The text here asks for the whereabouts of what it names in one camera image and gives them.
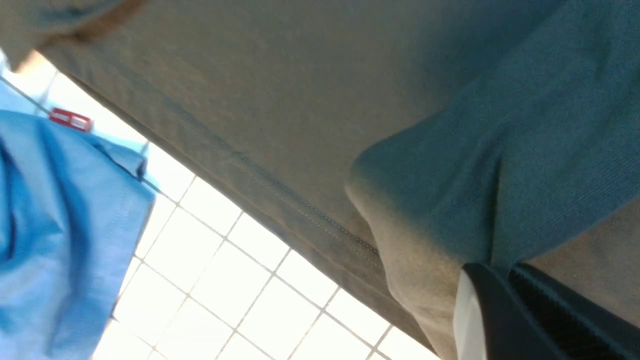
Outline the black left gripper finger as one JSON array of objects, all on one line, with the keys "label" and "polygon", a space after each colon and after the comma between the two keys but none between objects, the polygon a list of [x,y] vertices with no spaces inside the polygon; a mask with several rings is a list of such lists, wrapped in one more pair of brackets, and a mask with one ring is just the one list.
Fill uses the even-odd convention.
[{"label": "black left gripper finger", "polygon": [[460,360],[637,360],[640,333],[527,264],[467,263],[454,308]]}]

